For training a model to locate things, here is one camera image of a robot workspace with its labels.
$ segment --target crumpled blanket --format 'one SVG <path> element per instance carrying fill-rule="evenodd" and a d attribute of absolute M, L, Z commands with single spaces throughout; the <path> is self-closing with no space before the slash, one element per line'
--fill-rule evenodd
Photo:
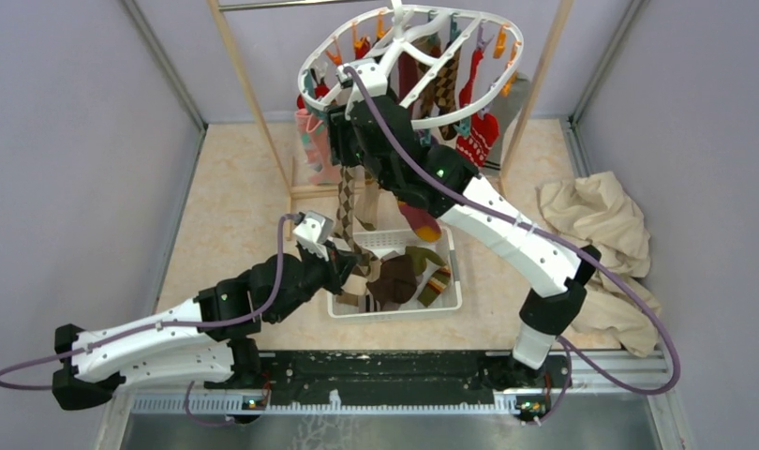
<path fill-rule="evenodd" d="M 547 184 L 540 188 L 539 206 L 560 236 L 579 247 L 595 246 L 602 253 L 601 263 L 660 315 L 661 304 L 635 279 L 650 268 L 645 216 L 612 172 Z M 655 326 L 641 309 L 599 273 L 587 283 L 587 299 L 572 327 L 579 333 L 609 333 L 641 357 L 658 341 Z"/>

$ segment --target gray floor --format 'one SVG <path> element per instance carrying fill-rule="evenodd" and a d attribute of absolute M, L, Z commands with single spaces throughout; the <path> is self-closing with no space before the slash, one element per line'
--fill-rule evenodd
<path fill-rule="evenodd" d="M 501 416 L 264 416 L 205 428 L 182 415 L 135 415 L 124 450 L 659 449 L 643 397 L 571 396 L 545 426 Z"/>

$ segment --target wall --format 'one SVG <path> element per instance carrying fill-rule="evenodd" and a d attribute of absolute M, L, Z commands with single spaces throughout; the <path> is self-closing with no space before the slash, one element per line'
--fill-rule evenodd
<path fill-rule="evenodd" d="M 140 0 L 139 3 L 203 117 L 210 123 L 252 120 L 206 3 L 201 0 L 176 0 L 171 6 L 161 0 Z M 523 32 L 526 48 L 521 68 L 529 75 L 537 65 L 558 6 L 558 0 L 430 0 L 420 3 L 494 12 L 511 19 Z M 553 116 L 573 112 L 628 3 L 629 0 L 575 1 L 535 114 Z M 305 58 L 333 30 L 358 14 L 388 5 L 390 2 L 382 0 L 227 13 L 267 118 L 290 120 L 297 96 L 294 75 Z M 368 25 L 365 32 L 373 37 L 375 25 Z M 346 34 L 341 45 L 346 60 L 352 59 L 349 39 Z M 466 44 L 467 48 L 473 46 L 472 42 Z M 461 80 L 467 77 L 468 62 L 469 52 L 463 52 L 465 70 L 462 70 Z M 485 89 L 491 78 L 500 73 L 503 64 L 503 61 L 486 58 L 476 85 Z"/>
<path fill-rule="evenodd" d="M 698 448 L 759 448 L 759 1 L 651 2 L 581 131 L 647 217 Z"/>
<path fill-rule="evenodd" d="M 151 308 L 197 134 L 117 2 L 0 2 L 0 368 Z M 101 411 L 0 389 L 0 449 L 91 448 Z"/>

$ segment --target gray sock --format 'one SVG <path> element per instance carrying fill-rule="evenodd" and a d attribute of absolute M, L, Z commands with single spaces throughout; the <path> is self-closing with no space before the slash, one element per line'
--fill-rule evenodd
<path fill-rule="evenodd" d="M 517 74 L 517 79 L 512 83 L 512 89 L 506 97 L 497 96 L 490 107 L 490 113 L 499 122 L 500 136 L 490 149 L 487 161 L 480 169 L 485 175 L 498 175 L 501 168 L 501 155 L 503 154 L 503 137 L 506 128 L 523 109 L 523 103 L 531 92 L 531 81 L 522 73 Z"/>

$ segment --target white plastic basket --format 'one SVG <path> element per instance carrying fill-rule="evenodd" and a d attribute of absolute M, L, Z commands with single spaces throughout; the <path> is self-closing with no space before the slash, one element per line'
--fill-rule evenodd
<path fill-rule="evenodd" d="M 459 281 L 454 238 L 452 232 L 440 226 L 443 231 L 438 242 L 428 243 L 418 238 L 412 230 L 388 230 L 381 232 L 357 232 L 355 241 L 363 248 L 371 250 L 382 258 L 392 251 L 404 254 L 405 247 L 416 246 L 434 250 L 448 262 L 452 280 L 438 298 L 425 307 L 415 298 L 401 305 L 396 311 L 359 312 L 358 307 L 335 301 L 335 296 L 327 293 L 327 312 L 330 317 L 343 323 L 372 323 L 390 320 L 435 319 L 451 314 L 462 307 L 462 288 Z"/>

